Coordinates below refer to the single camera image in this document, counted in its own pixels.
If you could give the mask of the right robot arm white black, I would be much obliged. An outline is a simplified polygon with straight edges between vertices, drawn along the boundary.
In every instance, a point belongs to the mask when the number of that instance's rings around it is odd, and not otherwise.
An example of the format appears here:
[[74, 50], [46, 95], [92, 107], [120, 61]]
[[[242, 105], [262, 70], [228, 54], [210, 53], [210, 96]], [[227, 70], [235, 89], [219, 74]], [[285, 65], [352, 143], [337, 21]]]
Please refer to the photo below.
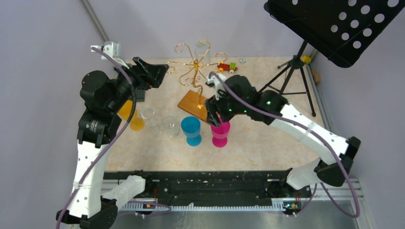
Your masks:
[[219, 127], [236, 115], [246, 115], [289, 134], [318, 155], [315, 161], [286, 171], [280, 183], [283, 195], [292, 197], [299, 189], [317, 183], [343, 185], [361, 144], [358, 138], [335, 135], [277, 92], [258, 92], [244, 76], [227, 78], [211, 72], [206, 85], [215, 89], [215, 94], [205, 101], [207, 123]]

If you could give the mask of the yellow wine glass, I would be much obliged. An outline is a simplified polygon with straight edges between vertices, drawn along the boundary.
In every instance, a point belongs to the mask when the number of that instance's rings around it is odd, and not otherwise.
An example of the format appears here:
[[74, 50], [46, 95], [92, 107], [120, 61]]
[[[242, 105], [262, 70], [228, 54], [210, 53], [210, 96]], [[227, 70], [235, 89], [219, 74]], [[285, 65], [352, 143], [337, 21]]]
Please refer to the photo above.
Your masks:
[[[120, 108], [120, 110], [118, 111], [118, 115], [121, 117], [122, 120], [128, 121], [132, 105], [133, 102], [131, 100], [127, 100], [124, 103], [124, 105]], [[141, 117], [139, 117], [137, 110], [134, 111], [129, 126], [133, 131], [140, 131], [144, 128], [145, 122]]]

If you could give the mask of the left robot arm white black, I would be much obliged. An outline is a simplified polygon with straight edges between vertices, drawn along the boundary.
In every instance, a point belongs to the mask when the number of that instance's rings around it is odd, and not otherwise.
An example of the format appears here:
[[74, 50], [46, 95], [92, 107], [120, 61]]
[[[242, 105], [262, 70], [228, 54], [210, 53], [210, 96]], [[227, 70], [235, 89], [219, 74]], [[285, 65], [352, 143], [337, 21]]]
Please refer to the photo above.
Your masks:
[[151, 195], [153, 184], [144, 175], [130, 175], [106, 193], [101, 187], [110, 147], [124, 132], [119, 110], [136, 99], [137, 89], [160, 87], [168, 69], [167, 64], [150, 64], [135, 57], [114, 79], [99, 70], [83, 77], [80, 96], [85, 111], [78, 122], [75, 178], [67, 203], [56, 214], [58, 227], [108, 229], [133, 197]]

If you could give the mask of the pink wine glass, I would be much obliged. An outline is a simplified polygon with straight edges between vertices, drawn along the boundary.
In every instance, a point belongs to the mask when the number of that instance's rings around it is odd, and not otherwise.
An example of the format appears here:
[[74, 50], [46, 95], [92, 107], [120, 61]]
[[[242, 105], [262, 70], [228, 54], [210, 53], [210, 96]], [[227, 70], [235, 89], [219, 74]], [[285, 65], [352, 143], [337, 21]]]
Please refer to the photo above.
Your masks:
[[221, 124], [219, 126], [211, 125], [212, 143], [217, 148], [222, 148], [228, 143], [228, 134], [230, 132], [231, 125], [229, 122], [223, 122], [222, 118], [219, 118]]

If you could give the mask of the clear ribbed wine glass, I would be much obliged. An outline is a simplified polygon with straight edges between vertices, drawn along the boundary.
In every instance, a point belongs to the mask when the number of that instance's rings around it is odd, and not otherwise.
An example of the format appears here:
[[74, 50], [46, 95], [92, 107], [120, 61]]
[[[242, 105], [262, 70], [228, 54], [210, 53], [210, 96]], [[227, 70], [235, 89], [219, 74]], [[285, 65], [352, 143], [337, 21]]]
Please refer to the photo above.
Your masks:
[[177, 137], [180, 132], [179, 121], [174, 116], [167, 116], [162, 120], [162, 129], [169, 137]]

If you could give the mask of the blue wine glass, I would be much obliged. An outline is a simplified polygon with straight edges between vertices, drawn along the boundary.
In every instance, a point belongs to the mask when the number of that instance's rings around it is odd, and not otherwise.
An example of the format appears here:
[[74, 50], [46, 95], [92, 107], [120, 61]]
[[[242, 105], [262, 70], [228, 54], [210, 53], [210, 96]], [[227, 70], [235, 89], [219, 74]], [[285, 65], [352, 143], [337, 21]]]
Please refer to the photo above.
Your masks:
[[194, 116], [188, 116], [181, 121], [181, 129], [186, 136], [186, 142], [190, 146], [198, 146], [202, 137], [200, 120]]

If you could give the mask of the clear smooth wine glass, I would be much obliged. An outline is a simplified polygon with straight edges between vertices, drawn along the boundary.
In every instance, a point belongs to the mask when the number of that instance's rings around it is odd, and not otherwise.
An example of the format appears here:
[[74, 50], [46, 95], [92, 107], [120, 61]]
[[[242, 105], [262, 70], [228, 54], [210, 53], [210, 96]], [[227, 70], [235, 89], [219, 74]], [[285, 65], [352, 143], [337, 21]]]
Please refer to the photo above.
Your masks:
[[157, 133], [161, 133], [161, 121], [156, 114], [156, 111], [152, 107], [144, 108], [141, 111], [141, 117], [145, 122], [145, 125], [152, 128]]

